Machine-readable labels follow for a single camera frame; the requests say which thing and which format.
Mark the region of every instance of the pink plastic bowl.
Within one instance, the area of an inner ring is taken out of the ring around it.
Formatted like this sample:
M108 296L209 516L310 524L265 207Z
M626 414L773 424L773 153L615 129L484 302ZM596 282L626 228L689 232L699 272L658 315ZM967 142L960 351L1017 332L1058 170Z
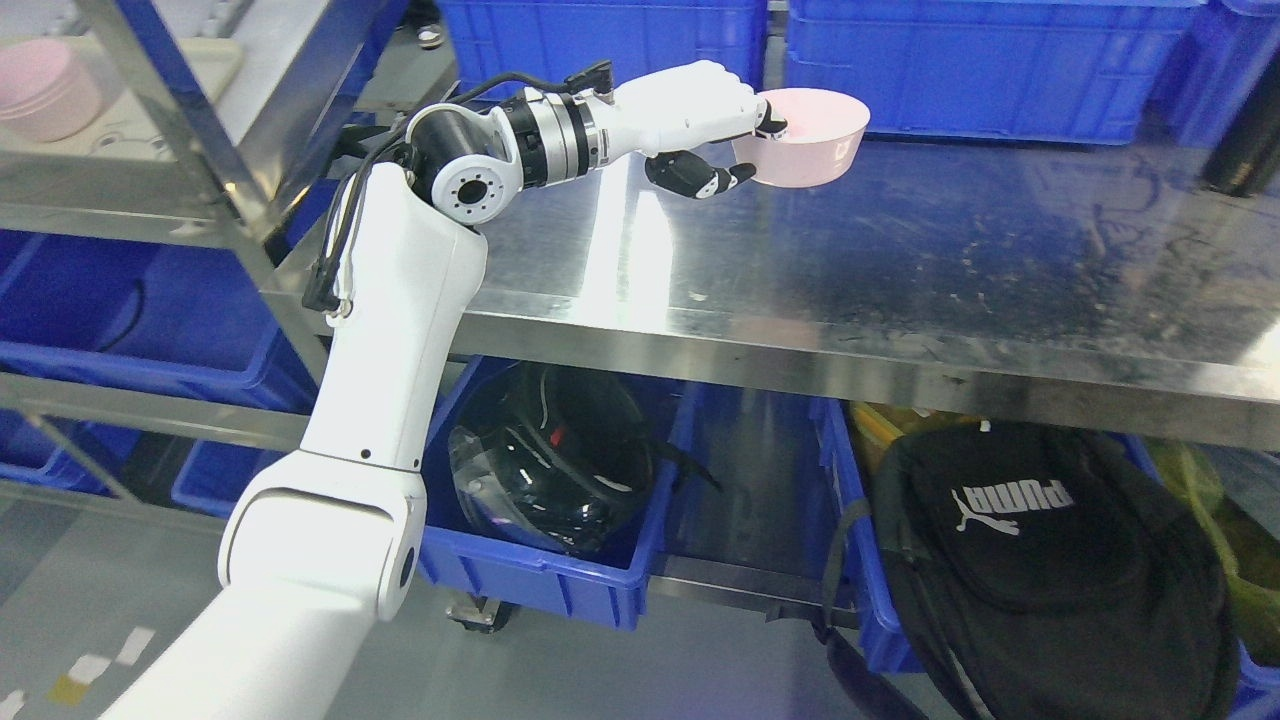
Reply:
M102 92L67 44L29 40L0 49L0 124L35 142L87 127L102 111Z
M787 120L782 140L740 137L739 163L755 165L755 181L777 187L813 187L849 170L872 119L860 100L831 90L785 87L760 94Z

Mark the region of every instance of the robotic arm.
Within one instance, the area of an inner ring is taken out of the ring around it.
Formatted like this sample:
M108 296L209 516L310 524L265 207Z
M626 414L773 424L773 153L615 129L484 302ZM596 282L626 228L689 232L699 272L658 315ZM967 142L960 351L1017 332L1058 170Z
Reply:
M713 168L691 149L786 127L709 61L616 90L598 65L561 90L525 88L485 113L431 105L339 192L303 299L325 311L334 340L302 443L233 510L218 559L223 591L104 717L323 717L413 575L424 438L453 333L484 277L488 246L472 225L521 190L628 152L648 156L655 184L709 197L754 168Z

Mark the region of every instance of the black cable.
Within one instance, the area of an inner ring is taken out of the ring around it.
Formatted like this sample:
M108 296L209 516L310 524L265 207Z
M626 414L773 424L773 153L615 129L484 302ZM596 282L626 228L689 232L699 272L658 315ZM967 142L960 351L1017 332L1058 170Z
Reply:
M329 213L328 219L325 220L325 243L320 247L320 256L312 265L311 282L307 284L306 292L302 297L303 306L312 310L325 311L338 309L340 301L333 292L333 284L338 279L339 260L343 250L347 247L347 236L351 233L351 225L355 222L356 210L360 205L360 199L364 195L362 188L365 182L369 179L370 172L372 172L374 164L383 159L389 150L401 142L399 135L399 128L392 127L387 140L384 140L372 152L365 155L356 172L347 179L347 182L338 186L333 200L329 201ZM340 215L335 213L339 209L339 205L342 208ZM333 223L334 218L338 217L340 217L342 220L335 229ZM330 238L333 240L333 247L329 247Z
M480 85L472 87L471 90L463 92L462 95L449 97L448 101L458 105L463 102L470 102L504 82L522 82L530 87L536 87L543 92L568 92L570 90L568 85L562 82L561 83L547 82L545 79L535 78L534 76L526 76L525 73L509 72L494 76L481 82Z
M97 350L95 350L95 352L106 352L108 350L111 350L113 347L119 345L122 340L129 337L129 333L132 333L133 329L138 327L138 323L142 320L142 309L147 304L147 288L145 284L142 284L142 279L134 279L133 290L138 293L138 304L133 309L133 316L124 325L123 331L115 333L114 338L100 345Z
M604 85L600 85L602 78L607 81ZM522 82L530 87L541 90L543 92L571 92L576 86L588 83L588 81L599 85L604 90L612 90L612 65L608 61L596 63L584 73L572 76L563 83L548 82L521 72L502 73L484 81L467 92L449 97L445 101L462 105L463 102L470 102L504 82ZM408 119L417 117L417 114L429 105L434 105L434 102L428 102L416 108L412 113L404 115L404 118ZM307 287L302 293L302 305L305 307L333 311L340 305L342 301L334 293L333 286L338 279L338 266L340 264L342 252L347 246L347 236L351 233L351 225L355 222L360 199L364 196L365 182L369 179L369 173L372 170L374 164L381 160L388 151L404 143L404 141L401 140L401 124L402 123L396 123L392 126L388 131L387 140L383 141L376 150L365 155L355 174L352 174L346 183L338 186L338 191L329 202L329 217L325 220L325 245L320 249L320 256L316 258L316 261L311 266L311 281L307 283ZM338 227L334 228L333 223L337 217L334 213L339 206L342 208L342 220ZM329 249L330 238L333 240L332 249Z

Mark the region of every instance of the black backpack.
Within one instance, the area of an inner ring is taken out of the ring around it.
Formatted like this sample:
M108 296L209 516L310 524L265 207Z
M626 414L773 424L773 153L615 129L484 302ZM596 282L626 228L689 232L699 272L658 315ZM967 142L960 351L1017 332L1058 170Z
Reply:
M1190 511L1096 433L900 438L869 488L893 605L970 720L1226 717L1226 580Z

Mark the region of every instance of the green plastic bag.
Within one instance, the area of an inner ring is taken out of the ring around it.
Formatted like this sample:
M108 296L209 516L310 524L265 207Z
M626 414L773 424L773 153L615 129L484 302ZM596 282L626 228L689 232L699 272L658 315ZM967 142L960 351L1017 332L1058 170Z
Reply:
M1249 657L1280 666L1280 541L1226 496L1212 462L1194 446L1146 442L1165 486L1190 506L1222 559L1236 630Z

